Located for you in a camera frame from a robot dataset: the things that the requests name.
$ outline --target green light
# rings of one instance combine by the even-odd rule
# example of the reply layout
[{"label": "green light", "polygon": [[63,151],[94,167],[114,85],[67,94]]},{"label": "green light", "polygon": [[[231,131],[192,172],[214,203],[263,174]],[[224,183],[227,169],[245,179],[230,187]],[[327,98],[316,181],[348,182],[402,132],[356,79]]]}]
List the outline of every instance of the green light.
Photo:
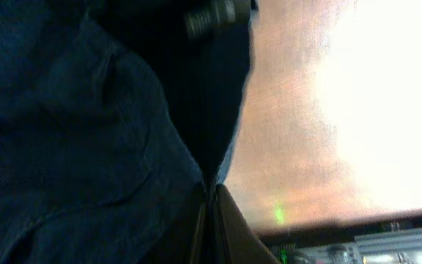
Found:
[{"label": "green light", "polygon": [[278,222],[278,224],[284,224],[286,219],[284,217],[284,211],[280,206],[276,208],[275,215],[276,215],[276,221]]},{"label": "green light", "polygon": [[287,264],[287,254],[285,249],[281,250],[281,262],[283,264]]}]

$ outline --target dark cloth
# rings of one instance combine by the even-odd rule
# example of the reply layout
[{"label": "dark cloth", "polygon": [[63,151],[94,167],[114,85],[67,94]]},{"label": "dark cloth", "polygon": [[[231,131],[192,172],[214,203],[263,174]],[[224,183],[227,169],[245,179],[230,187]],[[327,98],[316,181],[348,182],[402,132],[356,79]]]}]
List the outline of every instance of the dark cloth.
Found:
[{"label": "dark cloth", "polygon": [[229,168],[247,27],[159,64],[89,4],[0,1],[0,263],[137,263]]}]

